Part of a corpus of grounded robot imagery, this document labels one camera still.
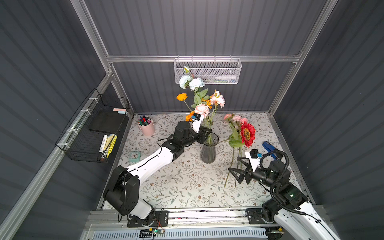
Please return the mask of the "pink peony stem with bud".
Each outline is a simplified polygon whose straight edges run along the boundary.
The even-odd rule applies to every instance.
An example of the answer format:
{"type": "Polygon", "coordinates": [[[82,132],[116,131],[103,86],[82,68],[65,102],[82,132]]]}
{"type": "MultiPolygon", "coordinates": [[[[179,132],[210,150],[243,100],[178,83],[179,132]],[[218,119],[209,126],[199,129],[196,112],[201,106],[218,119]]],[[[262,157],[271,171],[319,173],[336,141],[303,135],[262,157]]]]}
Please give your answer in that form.
{"type": "Polygon", "coordinates": [[[224,121],[227,122],[232,130],[232,133],[228,137],[227,141],[229,145],[233,148],[233,158],[231,165],[233,165],[234,154],[236,148],[241,148],[243,146],[241,139],[241,126],[243,124],[243,118],[240,115],[235,114],[226,114],[224,121]]]}

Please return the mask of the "small pink flower spray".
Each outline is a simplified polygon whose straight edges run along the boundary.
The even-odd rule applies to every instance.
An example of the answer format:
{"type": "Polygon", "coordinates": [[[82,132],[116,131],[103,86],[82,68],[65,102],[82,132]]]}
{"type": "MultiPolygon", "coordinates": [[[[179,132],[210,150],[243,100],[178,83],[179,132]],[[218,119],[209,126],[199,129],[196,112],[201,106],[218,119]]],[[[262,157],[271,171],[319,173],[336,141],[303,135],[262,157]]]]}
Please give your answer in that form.
{"type": "Polygon", "coordinates": [[[195,91],[194,101],[194,114],[201,117],[204,127],[211,129],[217,111],[226,104],[223,94],[218,90],[214,90],[211,95],[208,95],[208,89],[198,89],[195,91]]]}

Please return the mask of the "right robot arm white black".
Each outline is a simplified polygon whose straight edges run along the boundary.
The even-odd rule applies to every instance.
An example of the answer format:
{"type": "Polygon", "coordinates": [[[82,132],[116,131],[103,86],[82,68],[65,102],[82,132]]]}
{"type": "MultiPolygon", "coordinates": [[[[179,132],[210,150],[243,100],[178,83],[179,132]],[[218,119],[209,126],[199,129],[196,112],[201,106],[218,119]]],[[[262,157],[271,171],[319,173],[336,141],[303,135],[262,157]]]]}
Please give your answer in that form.
{"type": "Polygon", "coordinates": [[[339,237],[320,217],[305,194],[290,182],[289,157],[280,150],[261,154],[253,149],[239,157],[246,168],[229,168],[238,183],[255,180],[269,188],[260,216],[267,224],[277,223],[296,240],[337,240],[339,237]]]}

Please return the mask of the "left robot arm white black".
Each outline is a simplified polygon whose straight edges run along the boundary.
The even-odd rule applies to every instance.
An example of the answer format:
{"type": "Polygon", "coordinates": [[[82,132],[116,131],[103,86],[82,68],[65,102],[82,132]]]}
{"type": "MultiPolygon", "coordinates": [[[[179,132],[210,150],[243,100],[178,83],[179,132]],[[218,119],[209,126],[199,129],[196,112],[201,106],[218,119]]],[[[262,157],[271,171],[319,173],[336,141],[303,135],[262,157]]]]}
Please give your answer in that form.
{"type": "Polygon", "coordinates": [[[212,130],[200,126],[199,121],[190,124],[178,122],[175,131],[149,157],[127,168],[117,166],[107,182],[103,198],[114,207],[119,216],[133,215],[152,221],[155,208],[139,197],[140,186],[150,176],[180,157],[193,143],[204,144],[212,130]]]}

